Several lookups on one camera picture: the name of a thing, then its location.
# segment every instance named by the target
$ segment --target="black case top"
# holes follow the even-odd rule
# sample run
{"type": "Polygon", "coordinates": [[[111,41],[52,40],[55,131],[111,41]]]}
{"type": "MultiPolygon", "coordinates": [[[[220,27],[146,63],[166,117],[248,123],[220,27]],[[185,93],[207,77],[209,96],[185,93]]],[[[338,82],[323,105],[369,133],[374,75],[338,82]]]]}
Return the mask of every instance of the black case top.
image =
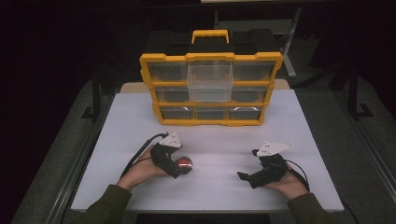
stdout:
{"type": "Polygon", "coordinates": [[[154,31],[148,38],[145,53],[164,53],[167,56],[187,53],[233,52],[235,55],[254,55],[257,52],[279,52],[271,30],[254,29],[248,32],[229,32],[230,43],[225,37],[195,37],[192,33],[154,31]]]}

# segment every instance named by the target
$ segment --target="green sleeve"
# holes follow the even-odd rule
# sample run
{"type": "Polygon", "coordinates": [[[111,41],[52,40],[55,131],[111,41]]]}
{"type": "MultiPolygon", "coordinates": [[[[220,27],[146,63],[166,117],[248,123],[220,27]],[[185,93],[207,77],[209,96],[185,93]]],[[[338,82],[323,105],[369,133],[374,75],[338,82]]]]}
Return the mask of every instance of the green sleeve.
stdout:
{"type": "Polygon", "coordinates": [[[75,222],[84,223],[121,223],[125,207],[131,199],[131,192],[116,185],[109,185],[103,196],[75,222]]]}
{"type": "Polygon", "coordinates": [[[298,224],[335,224],[335,216],[326,212],[313,193],[308,193],[288,202],[298,224]]]}

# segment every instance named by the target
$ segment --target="hand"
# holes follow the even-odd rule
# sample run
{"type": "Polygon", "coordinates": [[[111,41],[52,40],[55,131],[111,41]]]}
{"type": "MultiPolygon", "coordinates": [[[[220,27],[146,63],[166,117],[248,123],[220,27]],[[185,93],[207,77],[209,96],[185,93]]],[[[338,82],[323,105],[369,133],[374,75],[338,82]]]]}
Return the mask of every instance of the hand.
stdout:
{"type": "Polygon", "coordinates": [[[301,181],[289,171],[287,171],[279,181],[269,183],[263,187],[278,191],[288,200],[309,193],[303,183],[301,183],[301,181]]]}
{"type": "Polygon", "coordinates": [[[153,146],[150,146],[146,151],[137,158],[132,168],[124,175],[119,182],[118,186],[131,191],[134,187],[151,179],[154,176],[168,175],[163,169],[154,165],[150,158],[150,151],[153,146]]]}

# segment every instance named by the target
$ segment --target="person's left hand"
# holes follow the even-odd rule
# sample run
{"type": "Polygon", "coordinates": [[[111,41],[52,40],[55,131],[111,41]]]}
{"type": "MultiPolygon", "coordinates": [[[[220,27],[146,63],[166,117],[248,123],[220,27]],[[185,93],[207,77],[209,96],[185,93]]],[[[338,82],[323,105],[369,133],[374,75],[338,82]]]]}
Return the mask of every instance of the person's left hand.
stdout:
{"type": "Polygon", "coordinates": [[[137,158],[135,164],[124,175],[119,182],[118,186],[131,191],[137,185],[151,179],[154,176],[168,175],[163,169],[154,165],[151,159],[150,151],[153,146],[150,146],[146,151],[137,158]]]}

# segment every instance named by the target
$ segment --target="table top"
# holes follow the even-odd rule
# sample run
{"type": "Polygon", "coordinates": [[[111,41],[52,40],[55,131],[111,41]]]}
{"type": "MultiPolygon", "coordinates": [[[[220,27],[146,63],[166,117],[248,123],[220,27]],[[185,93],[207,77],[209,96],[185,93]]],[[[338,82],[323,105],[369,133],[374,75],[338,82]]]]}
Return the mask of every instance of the table top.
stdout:
{"type": "Polygon", "coordinates": [[[292,143],[281,155],[305,170],[321,205],[342,211],[338,194],[323,163],[294,91],[274,90],[261,126],[164,126],[154,117],[149,93],[119,93],[81,180],[74,210],[86,210],[108,184],[120,178],[136,151],[157,133],[177,132],[183,148],[173,154],[189,156],[193,169],[177,179],[162,176],[132,191],[127,210],[150,213],[254,213],[289,210],[286,199],[270,189],[252,189],[236,172],[262,169],[251,150],[264,141],[292,143]]]}

